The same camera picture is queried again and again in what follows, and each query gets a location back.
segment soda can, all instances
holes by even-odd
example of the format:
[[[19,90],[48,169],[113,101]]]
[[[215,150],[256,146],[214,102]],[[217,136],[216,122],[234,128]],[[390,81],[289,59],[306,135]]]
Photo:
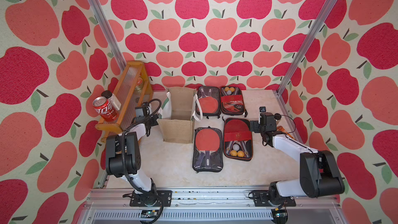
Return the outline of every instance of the soda can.
[[[94,109],[107,122],[113,122],[117,119],[117,111],[111,102],[105,97],[98,97],[93,101]]]

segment apple wallpaper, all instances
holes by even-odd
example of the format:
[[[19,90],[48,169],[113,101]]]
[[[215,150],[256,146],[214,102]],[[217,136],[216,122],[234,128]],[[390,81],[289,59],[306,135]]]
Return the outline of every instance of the apple wallpaper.
[[[336,7],[286,88],[287,107],[302,141],[335,155],[347,220],[398,223],[398,1]]]
[[[0,224],[76,223],[102,178],[92,101],[120,69],[81,2],[0,0]]]

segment red paddle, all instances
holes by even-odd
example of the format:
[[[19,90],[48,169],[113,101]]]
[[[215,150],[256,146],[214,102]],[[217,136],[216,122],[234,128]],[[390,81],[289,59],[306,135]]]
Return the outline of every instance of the red paddle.
[[[215,113],[218,109],[218,101],[211,96],[207,96],[203,88],[200,89],[200,92],[202,97],[199,99],[199,103],[202,107],[202,112]]]
[[[199,158],[195,163],[195,168],[200,167],[204,156],[206,156],[205,168],[211,168],[210,152],[215,152],[220,147],[220,137],[217,132],[210,128],[200,130],[196,134],[195,145],[200,151]]]
[[[250,131],[249,127],[246,125],[245,122],[243,122],[242,120],[239,119],[233,119],[228,121],[225,124],[224,127],[224,133],[229,133],[229,132],[245,132],[245,131]],[[246,141],[238,141],[238,143],[240,144],[240,146],[242,147],[244,153],[245,153],[245,157],[249,157],[249,152],[246,148]],[[230,148],[229,150],[231,150],[231,146],[233,144],[233,141],[231,141],[228,144],[228,147]]]

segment marble surface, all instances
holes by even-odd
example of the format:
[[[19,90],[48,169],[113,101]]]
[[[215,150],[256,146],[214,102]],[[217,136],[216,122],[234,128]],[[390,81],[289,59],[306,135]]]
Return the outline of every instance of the marble surface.
[[[153,98],[162,101],[165,97],[165,92],[154,92],[153,95]],[[258,120],[261,106],[266,106],[267,112],[282,113],[272,90],[245,90],[243,98],[248,120]],[[223,114],[221,116],[224,116],[224,119],[231,117]],[[290,131],[285,117],[282,117],[278,125]],[[208,126],[222,131],[224,122],[217,117],[203,118],[201,122],[195,122],[195,128]],[[254,154],[251,161],[223,156],[224,166],[221,172],[196,173],[192,169],[193,144],[163,142],[159,126],[152,127],[150,136],[143,137],[140,143],[141,169],[154,180],[157,187],[267,185],[273,181],[299,177],[299,164],[293,158],[275,148],[264,147],[259,133],[252,135]],[[131,188],[127,181],[114,176],[109,177],[106,187]]]

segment wooden rack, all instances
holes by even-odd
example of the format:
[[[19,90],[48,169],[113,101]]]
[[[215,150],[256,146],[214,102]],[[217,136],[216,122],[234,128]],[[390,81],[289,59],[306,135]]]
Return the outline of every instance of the wooden rack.
[[[136,91],[135,85],[138,77],[142,78],[144,87],[142,90]],[[152,99],[153,91],[149,83],[149,77],[144,67],[144,63],[140,61],[127,62],[126,68],[120,77],[113,93],[121,103],[121,109],[117,120],[106,122],[103,118],[96,124],[98,130],[106,131],[103,139],[110,134],[119,134],[131,124],[135,117],[135,107],[140,107],[147,96],[147,101]]]

